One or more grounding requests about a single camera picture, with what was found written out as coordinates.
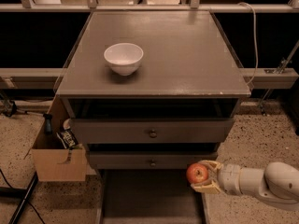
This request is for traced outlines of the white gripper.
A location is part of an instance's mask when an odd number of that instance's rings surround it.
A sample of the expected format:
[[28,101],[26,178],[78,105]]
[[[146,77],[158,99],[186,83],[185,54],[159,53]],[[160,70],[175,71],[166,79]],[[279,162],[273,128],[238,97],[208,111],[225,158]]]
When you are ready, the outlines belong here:
[[209,171],[217,174],[218,182],[214,179],[208,179],[203,183],[191,184],[191,188],[200,193],[220,194],[221,189],[228,195],[240,195],[239,177],[241,167],[235,164],[226,164],[223,166],[218,161],[202,160],[200,164],[204,165]]

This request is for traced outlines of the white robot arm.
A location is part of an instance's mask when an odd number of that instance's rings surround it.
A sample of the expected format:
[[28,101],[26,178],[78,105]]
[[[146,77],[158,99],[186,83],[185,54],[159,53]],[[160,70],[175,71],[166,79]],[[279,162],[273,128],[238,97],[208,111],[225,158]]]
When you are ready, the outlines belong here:
[[191,188],[200,193],[251,196],[269,206],[299,210],[299,171],[284,162],[270,162],[264,169],[245,168],[217,161],[199,161],[216,175]]

